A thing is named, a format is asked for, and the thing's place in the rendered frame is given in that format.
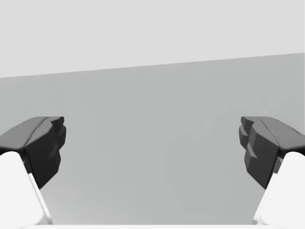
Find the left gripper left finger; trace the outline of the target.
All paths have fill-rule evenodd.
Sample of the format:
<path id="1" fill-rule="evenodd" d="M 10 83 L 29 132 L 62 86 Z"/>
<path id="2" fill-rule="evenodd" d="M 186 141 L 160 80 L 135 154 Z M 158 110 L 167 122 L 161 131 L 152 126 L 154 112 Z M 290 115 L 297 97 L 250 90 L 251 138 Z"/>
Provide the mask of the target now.
<path id="1" fill-rule="evenodd" d="M 59 170 L 62 116 L 30 118 L 0 135 L 0 225 L 53 224 L 40 190 Z"/>

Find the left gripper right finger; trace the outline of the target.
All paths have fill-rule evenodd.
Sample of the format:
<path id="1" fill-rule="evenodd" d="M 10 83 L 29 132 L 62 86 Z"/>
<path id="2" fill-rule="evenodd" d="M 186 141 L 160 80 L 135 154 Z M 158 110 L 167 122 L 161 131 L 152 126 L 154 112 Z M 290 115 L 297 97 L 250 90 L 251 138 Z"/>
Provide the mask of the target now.
<path id="1" fill-rule="evenodd" d="M 305 135 L 271 117 L 241 118 L 248 174 L 265 189 L 254 225 L 305 225 Z"/>

